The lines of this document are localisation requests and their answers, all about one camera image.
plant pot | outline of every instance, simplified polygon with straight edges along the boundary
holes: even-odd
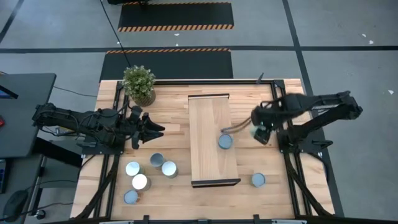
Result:
[[[153,104],[153,102],[156,99],[156,93],[155,90],[152,90],[149,96],[144,96],[144,97],[131,97],[132,100],[134,100],[134,102],[136,103],[136,105],[138,106],[149,106],[151,104]]]

wooden table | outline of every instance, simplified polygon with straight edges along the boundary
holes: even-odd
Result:
[[[303,93],[299,79],[284,81],[287,93]],[[101,82],[96,108],[112,107],[115,88],[114,80]],[[275,134],[266,146],[253,139],[248,129],[234,135],[241,178],[239,184],[199,189],[191,186],[187,96],[229,93],[231,122],[238,124],[262,100],[272,99],[270,85],[156,85],[155,91],[156,101],[143,109],[149,112],[151,120],[165,126],[165,135],[141,144],[138,150],[131,148],[130,141],[126,142],[119,161],[112,220],[142,220],[144,215],[150,215],[151,220],[252,219],[253,214],[259,214],[260,218],[294,217],[284,158],[279,152]],[[309,114],[305,113],[294,119],[294,124],[302,124],[309,119]],[[161,152],[166,159],[176,163],[179,169],[176,178],[168,179],[150,166],[149,158],[155,152]],[[301,154],[301,160],[307,187],[323,207],[333,213],[322,163],[306,154]],[[102,161],[103,156],[96,156],[80,172],[71,217],[78,215],[96,192]],[[131,161],[142,164],[146,175],[152,180],[152,187],[141,193],[141,200],[136,205],[126,205],[123,201],[124,193],[132,189],[132,177],[125,172],[126,164]],[[263,173],[267,179],[267,184],[261,188],[250,184],[251,176],[256,172]],[[300,211],[304,214],[301,192],[297,186],[296,191]],[[100,215],[104,215],[107,197],[108,193],[105,192]]]

wooden block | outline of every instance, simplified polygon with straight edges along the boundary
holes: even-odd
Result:
[[[241,181],[234,146],[218,146],[220,130],[231,126],[228,97],[188,97],[193,187],[231,186]]]

computer monitor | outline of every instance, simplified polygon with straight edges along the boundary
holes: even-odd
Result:
[[[0,99],[17,99],[18,95],[0,85]]]

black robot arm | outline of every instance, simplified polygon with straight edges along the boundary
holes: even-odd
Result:
[[[98,109],[84,113],[57,108],[52,103],[37,105],[33,116],[34,125],[42,129],[43,126],[61,126],[72,130],[77,135],[85,134],[96,139],[97,143],[113,147],[118,139],[132,139],[133,149],[139,148],[139,140],[143,143],[163,136],[164,127],[155,124],[148,113],[140,115],[139,106],[131,108],[128,118],[123,118],[119,111],[112,109]]]
[[[251,113],[251,121],[258,127],[254,138],[262,144],[267,144],[272,131],[283,129],[285,122],[311,110],[327,112],[303,125],[288,129],[290,143],[294,144],[300,139],[306,138],[312,131],[338,119],[356,119],[362,113],[362,108],[349,93],[349,91],[345,91],[319,96],[287,94],[274,101],[262,102]]]

